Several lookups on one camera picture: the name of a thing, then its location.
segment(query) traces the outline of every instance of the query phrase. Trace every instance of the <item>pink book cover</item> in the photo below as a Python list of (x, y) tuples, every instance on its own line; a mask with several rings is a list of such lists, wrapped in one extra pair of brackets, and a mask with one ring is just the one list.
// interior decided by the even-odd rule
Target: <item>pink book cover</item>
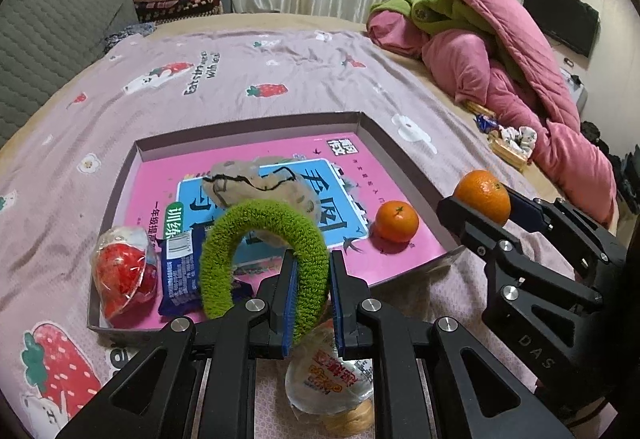
[[(331, 237), (328, 237), (329, 232), (324, 232), (325, 241), (332, 249), (342, 250), (348, 273), (366, 280), (369, 285), (395, 278), (446, 253), (423, 221), (420, 221), (417, 234), (406, 246), (382, 241), (376, 238), (374, 232), (369, 235), (369, 223), (375, 219), (381, 204), (387, 200), (406, 201), (407, 199), (382, 164), (354, 133), (332, 133), (267, 141), (143, 162), (134, 179), (124, 223), (127, 226), (142, 226), (148, 231), (150, 237), (156, 237), (156, 239), (164, 238), (167, 232), (169, 235), (176, 233), (178, 228), (175, 225), (172, 226), (171, 221), (165, 224), (164, 218), (167, 207), (171, 204), (175, 206), (174, 203), (178, 200), (177, 197), (182, 188), (183, 194), (180, 200), (184, 197), (182, 203), (185, 204), (185, 200), (193, 197), (193, 204), (190, 202), (190, 205), (191, 208), (195, 208), (192, 210), (186, 207), (186, 212), (190, 212), (191, 215), (188, 213), (184, 215), (186, 227), (180, 229), (188, 229), (192, 220), (190, 216), (192, 218), (205, 216), (201, 206), (207, 206), (210, 210), (216, 209), (215, 206), (210, 206), (212, 202), (209, 197), (204, 196), (199, 189), (198, 178), (206, 175), (215, 163), (251, 162), (258, 158), (282, 158), (289, 164), (295, 161), (318, 164), (324, 160), (332, 166), (335, 178), (341, 184), (341, 190), (351, 201), (353, 213), (357, 214), (357, 220), (362, 224), (360, 225), (356, 218), (353, 218), (352, 213), (350, 216), (354, 222), (349, 226), (351, 229), (332, 230)], [(196, 186), (198, 186), (195, 190), (196, 194), (191, 195), (186, 192), (186, 188)], [(321, 202), (328, 197), (322, 195), (325, 193), (322, 183), (316, 181), (314, 189), (319, 194)], [(335, 227), (336, 213), (332, 211), (329, 204), (323, 203), (322, 209), (324, 223), (332, 225), (332, 228)], [(251, 284), (255, 292), (264, 278), (278, 273), (280, 262), (280, 257), (274, 257), (258, 260), (255, 263), (243, 263), (236, 269), (235, 275), (236, 278)], [(136, 329), (155, 329), (164, 326), (168, 319), (158, 314), (161, 291), (162, 282), (159, 281), (158, 296), (154, 304), (149, 303), (134, 308), (131, 312), (120, 316), (113, 325), (119, 328)], [(201, 311), (190, 313), (189, 316), (196, 322), (205, 319)]]

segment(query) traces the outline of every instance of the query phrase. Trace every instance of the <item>blue gripper pad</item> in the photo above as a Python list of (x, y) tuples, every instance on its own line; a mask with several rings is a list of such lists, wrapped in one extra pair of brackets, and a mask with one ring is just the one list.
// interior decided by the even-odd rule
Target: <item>blue gripper pad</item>
[(344, 357), (344, 328), (342, 325), (342, 306), (338, 293), (338, 281), (335, 274), (334, 258), (329, 258), (329, 275), (331, 279), (331, 305), (334, 312), (334, 337), (338, 356)]
[(542, 210), (537, 204), (525, 197), (520, 197), (516, 192), (508, 190), (511, 201), (511, 214), (509, 218), (529, 233), (546, 229), (545, 219)]
[(282, 332), (282, 356), (289, 356), (293, 344), (293, 327), (296, 323), (296, 307), (298, 305), (298, 261), (293, 260), (289, 276), (289, 290), (284, 306), (284, 330)]

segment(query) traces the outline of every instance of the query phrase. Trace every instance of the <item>blue book cover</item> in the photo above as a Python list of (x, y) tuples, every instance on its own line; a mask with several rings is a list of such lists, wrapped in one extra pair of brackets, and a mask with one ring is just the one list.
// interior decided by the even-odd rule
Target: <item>blue book cover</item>
[[(282, 164), (263, 165), (260, 175), (267, 175)], [(364, 212), (344, 188), (339, 171), (326, 159), (311, 159), (286, 163), (287, 168), (300, 175), (318, 194), (321, 216), (318, 228), (327, 247), (342, 245), (354, 235), (367, 236)], [(202, 189), (202, 178), (186, 179), (178, 184), (176, 200), (184, 206), (182, 229), (218, 218), (224, 210), (216, 206)], [(285, 248), (276, 248), (258, 239), (253, 232), (247, 234), (236, 250), (233, 263), (242, 265), (281, 257)]]

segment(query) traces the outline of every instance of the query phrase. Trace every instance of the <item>snack package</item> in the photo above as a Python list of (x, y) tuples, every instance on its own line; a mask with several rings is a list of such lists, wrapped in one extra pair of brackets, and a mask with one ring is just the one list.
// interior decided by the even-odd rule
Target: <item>snack package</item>
[[(202, 178), (202, 189), (221, 208), (248, 199), (280, 200), (318, 224), (320, 199), (300, 175), (286, 164), (265, 176), (258, 173), (258, 168), (256, 163), (244, 161), (214, 164), (209, 176)], [(255, 234), (273, 247), (286, 245), (280, 237), (269, 231), (256, 231)]]
[(90, 263), (107, 320), (156, 294), (156, 250), (143, 228), (115, 226), (103, 233)]
[[(194, 225), (189, 231), (159, 241), (162, 270), (161, 316), (182, 316), (202, 309), (200, 298), (200, 254), (212, 223)], [(231, 298), (234, 303), (254, 295), (250, 284), (234, 279)]]
[(316, 327), (293, 350), (285, 390), (294, 409), (333, 415), (352, 410), (373, 395), (370, 359), (338, 357), (332, 322)]
[(500, 124), (492, 117), (484, 114), (476, 114), (476, 125), (482, 133), (489, 133), (492, 130), (500, 130)]

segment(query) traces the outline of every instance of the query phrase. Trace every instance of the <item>green blanket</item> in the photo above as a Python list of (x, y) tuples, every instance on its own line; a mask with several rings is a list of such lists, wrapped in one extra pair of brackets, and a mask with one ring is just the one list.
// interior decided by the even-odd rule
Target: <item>green blanket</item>
[(494, 28), (462, 0), (387, 0), (371, 6), (370, 13), (377, 11), (400, 13), (429, 36), (435, 36), (449, 29), (475, 32), (489, 42), (490, 47), (495, 51), (496, 59), (504, 65), (514, 81), (527, 82), (522, 70), (511, 58)]

